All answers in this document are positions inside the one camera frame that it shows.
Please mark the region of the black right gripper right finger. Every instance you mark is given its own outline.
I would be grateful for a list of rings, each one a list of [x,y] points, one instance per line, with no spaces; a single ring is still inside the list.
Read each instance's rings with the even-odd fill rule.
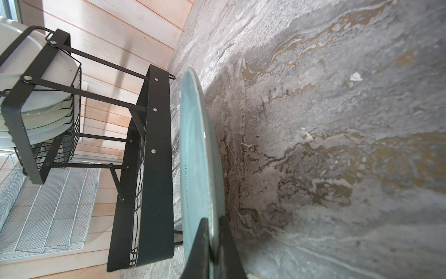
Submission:
[[[225,216],[221,216],[219,219],[219,229],[219,278],[247,279],[247,275],[243,269],[235,241],[231,233],[229,221]]]

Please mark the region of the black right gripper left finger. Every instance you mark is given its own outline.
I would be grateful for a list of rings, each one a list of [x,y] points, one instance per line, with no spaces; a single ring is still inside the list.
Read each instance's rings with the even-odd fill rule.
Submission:
[[[200,220],[198,230],[181,279],[209,279],[210,276],[209,222]]]

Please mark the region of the black wire dish rack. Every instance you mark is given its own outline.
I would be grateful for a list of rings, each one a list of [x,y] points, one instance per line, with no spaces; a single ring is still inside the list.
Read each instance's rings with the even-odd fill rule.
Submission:
[[[111,67],[143,80],[136,103],[84,91],[78,57]],[[53,168],[73,167],[65,149],[82,137],[74,129],[31,145],[22,120],[27,101],[39,108],[52,106],[66,95],[82,96],[129,110],[131,121],[120,166],[107,165],[118,192],[111,234],[108,272],[147,265],[173,257],[173,175],[170,120],[170,81],[174,76],[157,66],[140,74],[71,46],[69,33],[30,26],[24,30],[1,24],[1,67],[17,74],[1,81],[1,112],[19,159],[30,180],[46,182]]]

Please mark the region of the cream plate with berry sprigs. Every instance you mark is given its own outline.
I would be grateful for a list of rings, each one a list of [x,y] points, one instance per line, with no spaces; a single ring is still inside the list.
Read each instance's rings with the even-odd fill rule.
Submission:
[[[34,128],[34,129],[29,129],[27,130],[27,134],[29,136],[33,136],[35,134],[41,134],[41,133],[46,133],[48,131],[51,131],[53,129],[57,129],[59,127],[62,127],[65,124],[69,124],[72,120],[73,116],[66,116],[56,122],[53,122],[51,124],[42,126],[42,127],[38,127],[38,128]]]

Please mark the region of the large grey-green plate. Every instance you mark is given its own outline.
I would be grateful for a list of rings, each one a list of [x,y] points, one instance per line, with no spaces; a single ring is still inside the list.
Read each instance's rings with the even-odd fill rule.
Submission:
[[[180,186],[185,259],[189,259],[200,221],[208,221],[211,279],[218,267],[219,218],[224,213],[223,174],[217,163],[216,136],[197,74],[188,68],[180,105]]]

